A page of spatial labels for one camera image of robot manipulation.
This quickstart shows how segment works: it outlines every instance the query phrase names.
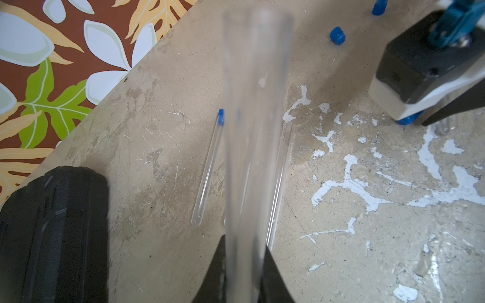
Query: clear plastic tube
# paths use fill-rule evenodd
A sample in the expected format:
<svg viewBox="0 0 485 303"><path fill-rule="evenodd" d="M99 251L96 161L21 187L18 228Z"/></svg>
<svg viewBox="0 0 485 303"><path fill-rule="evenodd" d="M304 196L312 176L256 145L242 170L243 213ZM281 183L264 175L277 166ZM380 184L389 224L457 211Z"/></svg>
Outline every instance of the clear plastic tube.
<svg viewBox="0 0 485 303"><path fill-rule="evenodd" d="M195 201L194 213L192 214L192 225L200 226L204 218L204 211L206 209L207 200L210 192L210 185L212 184L212 173L214 172L214 162L219 149L219 142L222 136L222 126L224 125L224 110L220 109L217 115L217 121L214 127L214 133L210 140L209 152L207 154L206 165L204 165L204 172L202 173L202 180L200 181L199 193Z"/></svg>
<svg viewBox="0 0 485 303"><path fill-rule="evenodd" d="M227 302L256 302L275 194L293 20L273 5L224 15Z"/></svg>
<svg viewBox="0 0 485 303"><path fill-rule="evenodd" d="M293 141L293 125L292 122L283 124L281 137L279 140L278 156L276 161L276 181L275 192L273 195L273 205L271 207L270 220L268 223L268 233L266 236L266 245L272 251L275 245L276 228L279 220L279 211L281 209L281 200L284 193L284 178L285 171L291 154L291 147Z"/></svg>

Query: white paint splatter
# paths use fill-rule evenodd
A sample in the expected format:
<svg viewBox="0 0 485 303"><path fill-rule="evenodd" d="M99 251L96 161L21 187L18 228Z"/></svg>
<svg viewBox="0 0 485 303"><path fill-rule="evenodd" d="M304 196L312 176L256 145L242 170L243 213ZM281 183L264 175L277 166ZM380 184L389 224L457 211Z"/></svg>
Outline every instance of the white paint splatter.
<svg viewBox="0 0 485 303"><path fill-rule="evenodd" d="M325 152L323 150L317 149L316 151L313 152L313 155L311 155L312 159L316 159L317 157L325 156Z"/></svg>
<svg viewBox="0 0 485 303"><path fill-rule="evenodd" d="M454 201L463 199L485 205L485 197L481 197L473 186L480 180L469 175L467 170L461 166L455 165L453 172L456 176L458 187L450 188L448 191L431 190L431 195L425 195L421 199L410 201L407 204L410 206L426 207L439 203L453 203Z"/></svg>
<svg viewBox="0 0 485 303"><path fill-rule="evenodd" d="M439 173L439 165L436 163L435 156L433 156L433 154L429 151L429 143L435 138L438 138L435 135L435 126L430 125L423 136L424 144L418 151L418 155L421 163L428 168L428 172L433 176L433 178L442 180Z"/></svg>
<svg viewBox="0 0 485 303"><path fill-rule="evenodd" d="M320 110L322 110L324 113L328 113L328 110L330 109L330 103L322 103L318 106Z"/></svg>
<svg viewBox="0 0 485 303"><path fill-rule="evenodd" d="M350 176L351 166L353 164L357 164L357 157L354 155L347 155L345 156L345 161L347 161L347 165L345 166L345 173L343 177L343 182L338 183L334 180L328 180L322 184L320 189L313 195L311 198L311 203L313 206L317 206L321 201L323 201L323 196L327 194L327 192L332 187L342 187L350 189L351 192L358 194L365 200L367 203L367 212L369 211L377 211L379 208L379 204L386 204L392 203L391 201L376 198L368 193L364 188L368 187L369 184L367 182L363 182L359 179L352 179Z"/></svg>
<svg viewBox="0 0 485 303"><path fill-rule="evenodd" d="M371 152L373 152L374 158L382 158L382 154L377 151L377 147L374 146L373 148L371 148Z"/></svg>
<svg viewBox="0 0 485 303"><path fill-rule="evenodd" d="M424 284L423 283L423 278L421 278L417 274L415 274L415 273L412 272L409 275L414 279L414 281L418 282L419 284Z"/></svg>
<svg viewBox="0 0 485 303"><path fill-rule="evenodd" d="M446 140L445 145L441 148L441 151L444 153L456 155L456 154L463 154L465 151L459 147L456 147L453 139Z"/></svg>
<svg viewBox="0 0 485 303"><path fill-rule="evenodd" d="M293 104L291 106L291 108L289 110L287 110L286 113L283 115L283 120L285 120L285 122L289 122L291 120L296 119L296 117L293 117L292 115L290 115L291 110L296 109L300 105L308 105L308 104L311 103L311 100L307 99L307 91L308 91L307 86L306 85L300 85L300 90L302 91L302 97L300 99L298 99L295 102L295 104Z"/></svg>
<svg viewBox="0 0 485 303"><path fill-rule="evenodd" d="M436 255L433 254L431 256L431 267L430 267L428 273L431 277L431 280L435 284L436 289L439 292L439 302L443 303L443 290L441 289L441 283L440 283L440 280L439 280L439 270L438 269L439 269L438 260L436 258Z"/></svg>
<svg viewBox="0 0 485 303"><path fill-rule="evenodd" d="M382 172L376 172L376 174L383 176L384 178L386 178L387 180L389 180L391 182L395 182L395 183L398 183L398 184L402 184L402 185L406 185L406 186L414 187L414 188L417 187L416 185L413 185L412 182L406 182L406 181L396 180L396 179L394 179L393 177L391 177L389 175L383 174Z"/></svg>
<svg viewBox="0 0 485 303"><path fill-rule="evenodd" d="M418 299L418 290L415 288L407 287L398 284L398 287L392 292L396 298L404 303L409 301L415 301Z"/></svg>
<svg viewBox="0 0 485 303"><path fill-rule="evenodd" d="M312 136L317 138L318 141L326 143L328 146L328 151L333 153L333 142L330 142L330 138L332 138L333 134L335 134L335 131L331 130L328 132L328 135L326 137L317 136L315 134L312 134Z"/></svg>
<svg viewBox="0 0 485 303"><path fill-rule="evenodd" d="M354 229L354 223L356 221L357 221L356 218L351 217L350 221L347 224L347 229L332 229L332 230L325 230L325 231L316 231L316 232L313 232L311 234L301 236L300 239L309 238L313 242L313 244L316 244L317 242L311 236L319 236L319 235L322 235L322 234L331 234L331 233L338 233L338 232L343 232L343 233L346 233L346 234L355 235L356 230Z"/></svg>
<svg viewBox="0 0 485 303"><path fill-rule="evenodd" d="M259 81L258 81L259 86L261 86L262 88L264 88L266 86L266 79L267 78L268 78L268 73L266 73L266 76L264 76L263 78L259 79Z"/></svg>
<svg viewBox="0 0 485 303"><path fill-rule="evenodd" d="M342 116L342 112L338 112L337 113L337 116L335 117L334 119L334 122L337 123L337 124L342 124L342 122L340 122L340 116Z"/></svg>
<svg viewBox="0 0 485 303"><path fill-rule="evenodd" d="M350 121L347 121L347 125L354 126L357 122L359 123L359 125L366 123L364 120L360 119L360 116L358 114L356 114L352 117Z"/></svg>
<svg viewBox="0 0 485 303"><path fill-rule="evenodd" d="M470 242L466 241L465 239L461 239L461 241L470 247L474 247L473 245L470 244Z"/></svg>
<svg viewBox="0 0 485 303"><path fill-rule="evenodd" d="M320 266L323 266L323 265L325 265L325 262L322 262L320 264L315 264L315 265L313 265L312 267L310 267L308 269L308 272L310 272L310 271L316 271L318 268L320 268Z"/></svg>

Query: blue cap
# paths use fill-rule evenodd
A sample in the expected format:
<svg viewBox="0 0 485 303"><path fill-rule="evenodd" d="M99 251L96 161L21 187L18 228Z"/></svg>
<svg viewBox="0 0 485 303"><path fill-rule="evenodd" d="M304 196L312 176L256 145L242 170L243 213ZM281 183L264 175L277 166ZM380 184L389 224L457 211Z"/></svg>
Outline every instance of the blue cap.
<svg viewBox="0 0 485 303"><path fill-rule="evenodd" d="M345 41L345 34L343 33L343 30L340 28L340 26L335 27L330 32L330 39L332 39L332 41L337 45L340 45Z"/></svg>
<svg viewBox="0 0 485 303"><path fill-rule="evenodd" d="M387 5L388 0L377 0L377 2L374 4L374 8L372 9L372 14L375 16L382 15L386 10Z"/></svg>
<svg viewBox="0 0 485 303"><path fill-rule="evenodd" d="M219 125L224 125L224 109L219 110L219 113L217 114L217 123L219 123Z"/></svg>
<svg viewBox="0 0 485 303"><path fill-rule="evenodd" d="M397 123L400 125L410 125L411 123L414 122L414 120L416 120L422 114L422 112L423 111L420 111L410 115L409 117L398 120Z"/></svg>

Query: green leaf print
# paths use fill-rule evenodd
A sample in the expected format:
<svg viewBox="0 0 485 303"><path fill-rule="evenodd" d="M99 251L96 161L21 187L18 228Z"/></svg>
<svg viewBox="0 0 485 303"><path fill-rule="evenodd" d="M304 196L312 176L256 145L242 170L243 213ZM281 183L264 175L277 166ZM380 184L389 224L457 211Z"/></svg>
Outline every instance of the green leaf print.
<svg viewBox="0 0 485 303"><path fill-rule="evenodd" d="M86 80L66 88L54 101L48 101L48 96L54 90L54 75L50 60L47 58L39 65L39 69L27 79L25 101L22 102L26 109L22 116L42 111L42 114L29 127L20 131L22 148L34 148L47 134L47 121L45 112L50 115L50 123L56 134L64 140L76 127L73 119L82 121L91 109L80 106L86 99Z"/></svg>

